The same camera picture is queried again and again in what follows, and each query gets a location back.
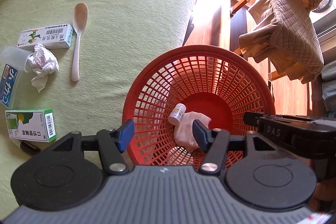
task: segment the black round disk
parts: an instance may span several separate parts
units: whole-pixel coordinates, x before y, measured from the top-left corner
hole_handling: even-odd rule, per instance
[[[15,170],[11,188],[20,205],[40,211],[77,206],[93,197],[103,181],[92,162],[68,152],[36,155]]]
[[[316,177],[299,160],[244,158],[228,169],[225,183],[248,204],[283,210],[307,202],[315,190]]]

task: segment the bottle label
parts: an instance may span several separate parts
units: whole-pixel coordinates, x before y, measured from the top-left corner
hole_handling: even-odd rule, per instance
[[[170,115],[174,116],[178,119],[181,119],[182,115],[183,115],[183,112],[180,108],[174,108]]]
[[[11,95],[13,92],[16,75],[17,70],[14,69],[12,66],[6,64],[0,82],[1,87],[0,99],[1,102],[7,107],[9,106],[9,103],[11,101]]]

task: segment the basket rim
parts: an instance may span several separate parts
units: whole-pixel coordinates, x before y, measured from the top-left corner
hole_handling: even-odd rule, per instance
[[[189,45],[170,50],[150,62],[136,77],[131,88],[129,89],[123,108],[122,122],[124,123],[127,119],[134,118],[134,109],[139,98],[139,94],[142,88],[147,84],[150,77],[152,77],[161,68],[165,67],[168,63],[173,61],[186,58],[190,56],[209,56],[213,58],[218,58],[223,60],[225,56],[225,61],[234,65],[239,70],[244,72],[253,79],[253,84],[258,90],[261,99],[263,100],[264,111],[269,115],[275,115],[275,106],[273,102],[272,95],[269,91],[268,85],[266,84],[263,77],[258,73],[258,71],[244,58],[235,54],[234,52],[228,51],[226,49],[210,46],[210,45]],[[141,153],[138,150],[136,144],[130,143],[127,148],[127,152],[134,164],[139,164],[138,157],[141,157]]]

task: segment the mattress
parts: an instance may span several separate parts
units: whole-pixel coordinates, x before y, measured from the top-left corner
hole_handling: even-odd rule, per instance
[[[74,6],[85,2],[89,17],[81,36],[80,77],[71,81],[76,36],[70,49],[52,50],[60,70],[38,93],[20,78],[15,104],[20,108],[52,108],[58,139],[70,131],[92,135],[121,124],[127,92],[154,58],[182,45],[196,0],[0,0],[0,48],[16,45],[21,30],[71,23]],[[0,219],[17,207],[10,188],[14,170],[29,157],[11,143],[0,107]],[[46,144],[34,143],[43,148]],[[85,154],[98,164],[98,153]]]

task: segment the tissue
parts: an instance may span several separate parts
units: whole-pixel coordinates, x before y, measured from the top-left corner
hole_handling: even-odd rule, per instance
[[[37,74],[31,80],[31,84],[40,92],[47,83],[48,75],[59,71],[59,65],[56,57],[43,45],[37,44],[34,50],[34,54],[28,58],[29,64]]]
[[[191,153],[199,146],[193,136],[193,122],[200,120],[202,124],[209,127],[211,119],[199,112],[188,112],[182,116],[181,123],[175,126],[174,140],[177,146],[183,146],[187,152]]]

